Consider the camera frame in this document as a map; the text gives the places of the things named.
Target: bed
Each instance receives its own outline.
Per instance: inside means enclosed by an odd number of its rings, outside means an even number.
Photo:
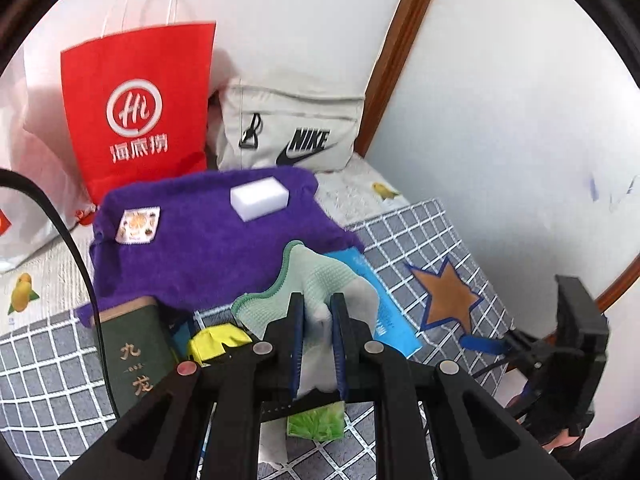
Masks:
[[[381,196],[373,184],[391,186],[358,155],[344,170],[319,173],[317,178],[316,200],[338,224],[358,234],[369,265],[415,330],[420,349],[410,358],[429,364],[454,359],[469,371],[491,364],[492,356],[460,347],[455,322],[419,329],[426,295],[414,286],[403,262],[424,267],[445,257],[482,295],[472,313],[474,333],[500,336],[512,325],[442,205],[437,200],[409,204],[402,195]],[[72,235],[89,262],[92,229],[78,226]],[[54,480],[115,421],[92,333],[72,313],[88,297],[66,246],[54,240],[1,276],[6,298],[23,272],[32,275],[41,301],[12,317],[0,317],[0,432],[32,478]],[[229,320],[228,306],[194,314],[200,328]],[[482,378],[482,386],[494,394],[503,373],[502,367],[492,370]],[[258,465],[258,478],[372,478],[372,412],[370,404],[348,404],[345,437],[340,440],[320,444],[288,438],[289,462],[279,468]]]

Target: black cable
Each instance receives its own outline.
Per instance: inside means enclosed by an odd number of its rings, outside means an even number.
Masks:
[[[74,261],[78,266],[78,269],[80,269],[80,274],[82,276],[82,280],[84,281],[84,286],[89,293],[89,302],[91,303],[92,310],[94,311],[95,331],[98,336],[98,355],[100,356],[100,365],[102,366],[102,374],[104,376],[104,386],[107,389],[107,396],[109,397],[109,402],[111,403],[113,414],[116,416],[116,418],[120,418],[115,400],[113,399],[111,382],[109,380],[109,373],[107,371],[107,357],[104,352],[104,339],[102,338],[102,325],[100,323],[98,301],[95,296],[94,286],[91,283],[91,277],[89,277],[89,271],[84,264],[84,260],[80,255],[80,251],[78,250],[74,239],[71,237],[71,233],[66,228],[66,225],[63,222],[62,218],[60,218],[60,215],[56,211],[56,208],[53,207],[53,204],[51,203],[51,200],[49,200],[49,197],[47,197],[46,193],[44,193],[44,191],[41,190],[32,180],[28,179],[25,176],[22,176],[19,173],[15,173],[15,171],[4,170],[0,168],[0,187],[8,187],[9,189],[20,191],[21,193],[24,193],[26,196],[31,198],[36,204],[38,204],[44,211],[45,215],[47,215],[49,220],[51,220],[51,223],[57,229],[58,233],[65,241],[66,246],[71,251]]]
[[[492,363],[492,364],[490,364],[488,366],[485,366],[481,370],[478,370],[475,374],[472,375],[472,377],[474,379],[477,379],[478,377],[484,375],[485,373],[490,372],[494,368],[497,368],[498,366],[502,366],[503,364],[507,363],[508,361],[509,360],[506,357],[503,357],[502,359],[498,359],[495,363]]]

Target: blue package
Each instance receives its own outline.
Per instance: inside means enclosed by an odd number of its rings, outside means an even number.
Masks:
[[[392,346],[402,352],[405,357],[411,356],[422,347],[415,336],[414,330],[407,320],[402,317],[396,302],[389,296],[365,257],[355,247],[327,253],[324,256],[329,256],[347,264],[353,272],[362,276],[376,289],[380,297],[380,306],[378,307],[378,323],[376,324],[376,332],[373,335],[373,339]]]
[[[187,359],[187,355],[189,353],[187,351],[187,344],[195,332],[193,318],[189,318],[187,321],[177,324],[170,330],[174,351],[180,360]]]

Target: haidilao logo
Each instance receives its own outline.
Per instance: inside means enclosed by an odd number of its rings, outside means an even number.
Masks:
[[[132,79],[118,86],[107,101],[107,121],[123,137],[139,137],[160,120],[162,97],[145,79]]]

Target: purple towel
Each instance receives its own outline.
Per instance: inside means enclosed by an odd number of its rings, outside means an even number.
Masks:
[[[289,205],[243,222],[229,190],[274,176],[289,190]],[[205,171],[180,178],[130,184],[111,191],[94,219],[91,246],[98,307],[107,310],[140,296],[183,310],[231,303],[273,285],[282,251],[291,240],[323,254],[362,244],[324,214],[314,195],[318,181],[301,168]],[[160,207],[156,237],[148,244],[115,239],[125,209]],[[89,326],[91,305],[76,310]]]

